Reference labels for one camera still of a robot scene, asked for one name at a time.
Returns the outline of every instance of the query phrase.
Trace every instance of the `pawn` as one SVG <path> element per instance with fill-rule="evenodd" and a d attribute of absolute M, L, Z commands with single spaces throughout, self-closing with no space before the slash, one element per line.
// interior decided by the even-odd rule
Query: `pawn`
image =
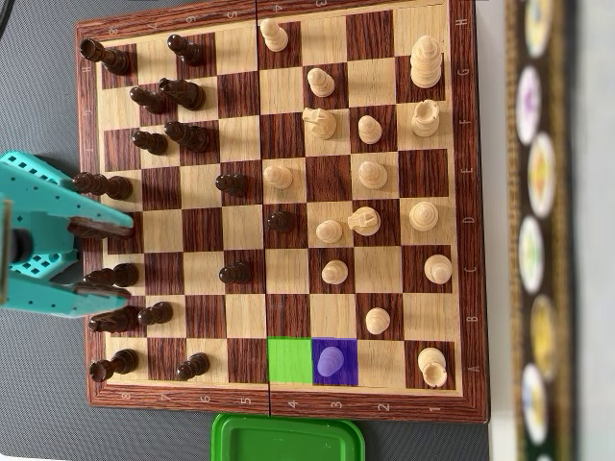
<path fill-rule="evenodd" d="M 374 117 L 363 115 L 358 120 L 358 137 L 365 144 L 376 144 L 382 137 L 382 126 Z"/>
<path fill-rule="evenodd" d="M 126 375 L 138 367 L 138 355 L 132 349 L 116 352 L 111 361 L 99 360 L 89 366 L 89 376 L 96 382 L 103 382 L 115 373 Z"/>
<path fill-rule="evenodd" d="M 282 51 L 288 44 L 288 34 L 273 19 L 264 19 L 260 23 L 260 33 L 267 48 L 273 52 Z"/>
<path fill-rule="evenodd" d="M 147 152 L 155 156 L 164 154 L 169 146 L 162 134 L 147 132 L 133 133 L 133 144 L 139 149 L 147 149 Z"/>
<path fill-rule="evenodd" d="M 209 358 L 202 352 L 194 353 L 177 369 L 176 376 L 180 381 L 188 381 L 209 370 Z"/>
<path fill-rule="evenodd" d="M 314 67 L 307 73 L 307 82 L 311 92 L 319 98 L 331 96 L 335 91 L 333 77 L 318 67 Z"/>
<path fill-rule="evenodd" d="M 142 309 L 137 316 L 140 325 L 148 326 L 154 324 L 165 324 L 173 317 L 173 306 L 171 303 L 155 303 L 151 307 Z"/>

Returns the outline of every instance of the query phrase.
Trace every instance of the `dark chess piece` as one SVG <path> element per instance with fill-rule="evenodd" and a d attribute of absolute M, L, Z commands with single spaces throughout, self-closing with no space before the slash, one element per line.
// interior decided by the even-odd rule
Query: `dark chess piece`
<path fill-rule="evenodd" d="M 164 154 L 169 146 L 166 136 L 147 132 L 133 133 L 133 144 L 139 149 L 147 149 L 147 152 L 155 156 Z"/>
<path fill-rule="evenodd" d="M 205 91 L 186 80 L 160 79 L 158 91 L 188 110 L 196 110 L 205 102 Z"/>
<path fill-rule="evenodd" d="M 86 38 L 80 45 L 81 56 L 92 62 L 102 61 L 111 74 L 126 75 L 131 70 L 128 54 L 115 49 L 106 50 L 98 41 Z"/>
<path fill-rule="evenodd" d="M 116 309 L 112 312 L 94 315 L 89 319 L 87 327 L 90 331 L 108 333 L 123 333 L 135 329 L 138 325 L 136 309 L 131 305 Z"/>
<path fill-rule="evenodd" d="M 243 197 L 248 190 L 248 179 L 243 175 L 220 175 L 215 179 L 215 186 L 234 197 Z"/>
<path fill-rule="evenodd" d="M 180 365 L 177 369 L 177 379 L 188 381 L 195 376 L 200 376 L 209 369 L 209 359 L 202 353 L 197 352 L 188 358 L 186 362 Z"/>
<path fill-rule="evenodd" d="M 89 366 L 89 376 L 96 382 L 103 382 L 115 373 L 125 375 L 138 367 L 138 355 L 132 349 L 116 352 L 111 361 L 99 360 Z"/>
<path fill-rule="evenodd" d="M 203 47 L 201 45 L 192 43 L 177 34 L 170 36 L 166 40 L 166 44 L 186 64 L 195 66 L 203 63 Z"/>
<path fill-rule="evenodd" d="M 252 267 L 247 262 L 234 262 L 220 269 L 218 277 L 223 283 L 248 283 L 252 280 Z"/>
<path fill-rule="evenodd" d="M 166 101 L 154 91 L 135 86 L 131 89 L 131 99 L 150 113 L 163 113 L 166 110 Z"/>
<path fill-rule="evenodd" d="M 165 324 L 173 317 L 173 307 L 171 303 L 155 303 L 151 307 L 142 309 L 137 316 L 141 325 Z"/>
<path fill-rule="evenodd" d="M 276 232 L 290 232 L 295 224 L 295 218 L 288 211 L 276 211 L 267 217 L 267 227 Z"/>

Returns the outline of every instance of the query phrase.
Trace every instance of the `chess piece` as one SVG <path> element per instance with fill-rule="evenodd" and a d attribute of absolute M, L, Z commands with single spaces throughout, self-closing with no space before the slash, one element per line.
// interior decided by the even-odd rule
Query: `chess piece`
<path fill-rule="evenodd" d="M 331 96 L 335 91 L 333 77 L 318 67 L 314 67 L 307 73 L 307 82 L 311 92 L 319 98 Z"/>
<path fill-rule="evenodd" d="M 89 366 L 89 376 L 96 382 L 103 382 L 115 373 L 126 375 L 138 367 L 138 355 L 132 349 L 116 352 L 111 361 L 99 360 Z"/>
<path fill-rule="evenodd" d="M 262 176 L 276 189 L 287 189 L 292 184 L 292 172 L 285 166 L 268 166 Z"/>
<path fill-rule="evenodd" d="M 440 107 L 435 101 L 426 99 L 414 108 L 411 122 L 414 134 L 429 137 L 438 131 L 440 126 Z"/>
<path fill-rule="evenodd" d="M 412 47 L 410 79 L 419 88 L 431 88 L 442 76 L 440 44 L 430 36 L 422 36 Z"/>
<path fill-rule="evenodd" d="M 158 91 L 188 110 L 197 110 L 205 102 L 205 91 L 186 80 L 160 79 Z"/>
<path fill-rule="evenodd" d="M 288 44 L 288 34 L 273 19 L 263 19 L 260 23 L 260 33 L 265 39 L 265 45 L 273 52 L 282 51 Z"/>
<path fill-rule="evenodd" d="M 438 208 L 430 202 L 419 202 L 409 213 L 410 225 L 420 232 L 430 231 L 438 224 Z"/>
<path fill-rule="evenodd" d="M 150 113 L 163 113 L 166 110 L 166 101 L 161 94 L 155 91 L 134 86 L 130 92 L 131 99 L 140 106 L 144 106 Z"/>
<path fill-rule="evenodd" d="M 184 146 L 190 152 L 205 152 L 209 144 L 207 128 L 196 125 L 188 125 L 181 122 L 166 122 L 164 132 L 180 146 Z"/>
<path fill-rule="evenodd" d="M 368 189 L 381 189 L 388 181 L 388 174 L 379 163 L 364 161 L 358 167 L 358 180 Z"/>
<path fill-rule="evenodd" d="M 81 56 L 88 61 L 102 61 L 105 68 L 111 74 L 126 75 L 131 70 L 131 63 L 127 53 L 116 49 L 106 50 L 100 42 L 92 38 L 83 40 L 79 50 L 81 51 Z"/>
<path fill-rule="evenodd" d="M 365 144 L 376 144 L 382 137 L 382 126 L 374 117 L 363 115 L 358 120 L 358 137 Z"/>
<path fill-rule="evenodd" d="M 367 312 L 365 316 L 365 325 L 370 333 L 381 334 L 391 325 L 391 317 L 384 309 L 375 307 Z"/>
<path fill-rule="evenodd" d="M 381 228 L 381 217 L 373 208 L 362 206 L 348 218 L 348 227 L 365 237 L 374 235 Z"/>
<path fill-rule="evenodd" d="M 321 274 L 323 282 L 329 285 L 339 285 L 348 278 L 348 266 L 339 259 L 329 261 Z"/>
<path fill-rule="evenodd" d="M 425 276 L 438 285 L 443 285 L 451 279 L 453 264 L 443 255 L 433 255 L 425 261 Z"/>
<path fill-rule="evenodd" d="M 155 303 L 139 311 L 136 319 L 141 325 L 165 324 L 173 318 L 173 306 L 171 303 Z"/>
<path fill-rule="evenodd" d="M 320 376 L 329 377 L 334 375 L 344 365 L 344 354 L 338 348 L 330 346 L 323 349 L 318 357 L 316 369 Z"/>
<path fill-rule="evenodd" d="M 425 348 L 419 353 L 419 370 L 429 387 L 442 387 L 446 384 L 446 359 L 436 348 Z"/>
<path fill-rule="evenodd" d="M 178 367 L 176 376 L 180 381 L 188 381 L 204 374 L 207 370 L 209 370 L 209 358 L 204 353 L 197 352 Z"/>
<path fill-rule="evenodd" d="M 147 152 L 155 156 L 164 154 L 169 146 L 162 134 L 147 132 L 133 133 L 133 144 L 139 149 L 147 149 Z"/>
<path fill-rule="evenodd" d="M 252 267 L 247 262 L 235 262 L 224 266 L 218 274 L 223 283 L 248 283 L 252 281 Z"/>
<path fill-rule="evenodd" d="M 316 236 L 325 243 L 335 243 L 342 238 L 342 225 L 333 219 L 328 219 L 318 225 Z"/>
<path fill-rule="evenodd" d="M 302 118 L 309 132 L 319 139 L 329 139 L 337 128 L 335 117 L 323 109 L 305 108 Z"/>
<path fill-rule="evenodd" d="M 197 43 L 173 34 L 166 40 L 166 45 L 187 65 L 196 66 L 203 63 L 203 48 Z"/>

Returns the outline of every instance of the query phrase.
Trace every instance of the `gray table surface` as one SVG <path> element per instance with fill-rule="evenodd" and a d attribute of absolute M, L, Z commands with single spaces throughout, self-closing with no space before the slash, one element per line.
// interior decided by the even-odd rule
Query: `gray table surface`
<path fill-rule="evenodd" d="M 17 0 L 0 41 L 0 152 L 28 151 L 76 173 L 73 23 L 182 3 L 189 2 Z M 0 452 L 6 455 L 209 459 L 214 414 L 88 406 L 81 320 L 0 310 L 0 383 Z M 488 459 L 487 425 L 357 424 L 370 461 Z"/>

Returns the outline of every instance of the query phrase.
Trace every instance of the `dark square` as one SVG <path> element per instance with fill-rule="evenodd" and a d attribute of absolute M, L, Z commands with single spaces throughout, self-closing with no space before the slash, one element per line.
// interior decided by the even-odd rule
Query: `dark square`
<path fill-rule="evenodd" d="M 410 56 L 395 58 L 395 85 L 397 87 L 397 104 L 420 103 L 426 99 L 433 101 L 446 100 L 446 87 L 444 86 L 444 61 L 442 61 L 442 77 L 431 88 L 419 88 L 410 78 Z"/>
<path fill-rule="evenodd" d="M 425 275 L 425 261 L 433 255 L 451 259 L 450 245 L 410 245 L 402 247 L 404 293 L 453 293 L 453 278 L 439 285 Z"/>
<path fill-rule="evenodd" d="M 258 115 L 258 72 L 218 75 L 219 118 Z"/>
<path fill-rule="evenodd" d="M 210 165 L 220 162 L 220 130 L 217 120 L 209 122 L 190 123 L 197 127 L 207 128 L 209 134 L 209 144 L 205 152 L 188 151 L 186 147 L 180 146 L 181 166 Z"/>
<path fill-rule="evenodd" d="M 182 207 L 180 167 L 141 170 L 143 211 Z"/>
<path fill-rule="evenodd" d="M 288 35 L 288 44 L 281 52 L 273 52 L 265 44 L 265 39 L 258 32 L 258 69 L 282 69 L 301 65 L 301 23 L 280 23 Z"/>
<path fill-rule="evenodd" d="M 382 126 L 382 137 L 374 144 L 365 144 L 358 137 L 358 121 L 363 115 L 374 117 Z M 397 151 L 397 111 L 395 106 L 350 108 L 350 149 L 353 154 Z"/>
<path fill-rule="evenodd" d="M 187 360 L 185 338 L 147 338 L 147 369 L 154 381 L 173 381 Z"/>
<path fill-rule="evenodd" d="M 227 250 L 224 265 L 234 262 L 248 262 L 252 267 L 252 281 L 224 285 L 227 294 L 252 295 L 265 292 L 265 250 Z"/>
<path fill-rule="evenodd" d="M 184 293 L 184 254 L 145 254 L 145 294 L 182 295 Z"/>
<path fill-rule="evenodd" d="M 248 179 L 248 190 L 243 197 L 235 197 L 234 195 L 222 192 L 222 206 L 262 204 L 262 164 L 260 160 L 220 163 L 220 174 L 238 174 Z"/>
<path fill-rule="evenodd" d="M 350 156 L 307 157 L 306 177 L 308 202 L 353 199 Z"/>
<path fill-rule="evenodd" d="M 260 116 L 260 154 L 262 158 L 306 156 L 300 112 Z"/>
<path fill-rule="evenodd" d="M 184 80 L 203 79 L 215 75 L 215 33 L 185 36 L 188 41 L 201 45 L 203 63 L 187 65 L 177 57 L 177 78 Z"/>
<path fill-rule="evenodd" d="M 294 216 L 294 227 L 290 232 L 276 232 L 267 227 L 267 218 L 276 211 L 287 211 Z M 307 248 L 308 247 L 308 205 L 278 204 L 262 207 L 262 228 L 265 248 Z"/>
<path fill-rule="evenodd" d="M 404 301 L 402 294 L 357 293 L 357 339 L 385 339 L 404 341 Z M 381 334 L 372 334 L 367 330 L 365 316 L 375 307 L 388 312 L 391 324 Z"/>
<path fill-rule="evenodd" d="M 310 248 L 308 250 L 309 292 L 325 294 L 355 293 L 355 251 L 352 248 Z M 348 277 L 339 285 L 325 283 L 322 272 L 325 266 L 339 259 L 348 267 Z"/>
<path fill-rule="evenodd" d="M 374 235 L 364 236 L 353 231 L 356 247 L 399 247 L 402 245 L 400 225 L 400 201 L 354 200 L 353 212 L 362 206 L 373 208 L 381 217 L 381 228 Z"/>
<path fill-rule="evenodd" d="M 188 338 L 226 338 L 224 295 L 185 297 L 185 331 Z"/>
<path fill-rule="evenodd" d="M 128 237 L 110 236 L 107 239 L 109 255 L 138 255 L 143 253 L 143 212 L 126 213 L 133 218 L 133 233 Z"/>
<path fill-rule="evenodd" d="M 136 81 L 136 45 L 121 45 L 108 48 L 110 50 L 120 50 L 128 53 L 128 61 L 131 65 L 129 72 L 126 75 L 111 74 L 109 70 L 102 64 L 103 67 L 103 89 L 120 88 L 122 86 L 135 86 Z"/>
<path fill-rule="evenodd" d="M 221 252 L 222 208 L 195 208 L 182 210 L 184 252 Z"/>
<path fill-rule="evenodd" d="M 128 171 L 141 168 L 141 152 L 133 144 L 138 128 L 105 132 L 105 170 Z"/>
<path fill-rule="evenodd" d="M 446 149 L 402 151 L 399 156 L 400 197 L 448 197 Z"/>
<path fill-rule="evenodd" d="M 267 383 L 267 340 L 227 340 L 229 382 Z"/>
<path fill-rule="evenodd" d="M 455 343 L 452 341 L 405 341 L 406 349 L 406 387 L 408 389 L 455 389 Z M 419 369 L 419 353 L 426 348 L 436 348 L 444 354 L 446 360 L 446 382 L 442 387 L 429 387 L 423 380 Z"/>
<path fill-rule="evenodd" d="M 393 12 L 346 16 L 348 61 L 393 57 Z"/>
<path fill-rule="evenodd" d="M 310 337 L 309 295 L 267 295 L 267 336 Z"/>

